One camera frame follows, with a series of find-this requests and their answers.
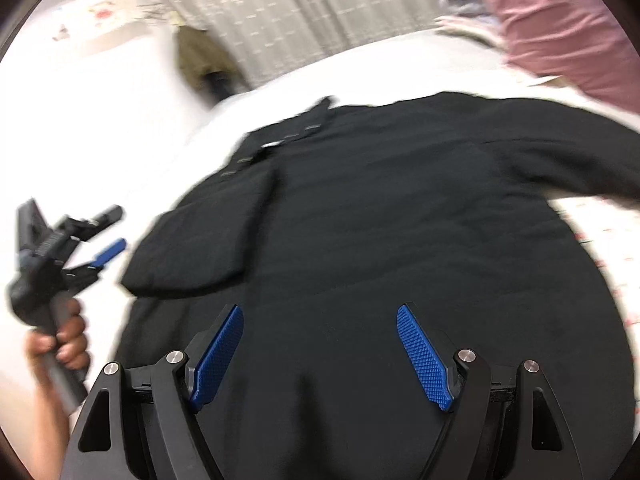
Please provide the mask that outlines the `person's left forearm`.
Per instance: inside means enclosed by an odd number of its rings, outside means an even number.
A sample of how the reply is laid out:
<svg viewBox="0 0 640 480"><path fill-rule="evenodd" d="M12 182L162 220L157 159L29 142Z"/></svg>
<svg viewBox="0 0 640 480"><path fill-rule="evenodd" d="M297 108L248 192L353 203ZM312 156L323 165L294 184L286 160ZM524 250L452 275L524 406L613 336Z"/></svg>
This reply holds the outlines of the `person's left forearm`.
<svg viewBox="0 0 640 480"><path fill-rule="evenodd" d="M33 479L58 479L70 440L70 420L46 375L19 358L18 378L1 373L1 429Z"/></svg>

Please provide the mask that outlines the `person's left hand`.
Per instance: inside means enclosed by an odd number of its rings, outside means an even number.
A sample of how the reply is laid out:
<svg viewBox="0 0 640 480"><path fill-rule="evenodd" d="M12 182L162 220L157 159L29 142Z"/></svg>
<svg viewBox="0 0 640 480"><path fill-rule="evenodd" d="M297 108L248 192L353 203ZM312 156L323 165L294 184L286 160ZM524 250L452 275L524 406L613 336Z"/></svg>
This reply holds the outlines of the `person's left hand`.
<svg viewBox="0 0 640 480"><path fill-rule="evenodd" d="M31 330L25 339L25 356L32 374L38 379L46 372L43 357L53 351L56 360L69 370L88 370L91 358L88 353L86 322L81 315L81 303L72 298L66 308L70 317L58 330L49 336L39 330Z"/></svg>

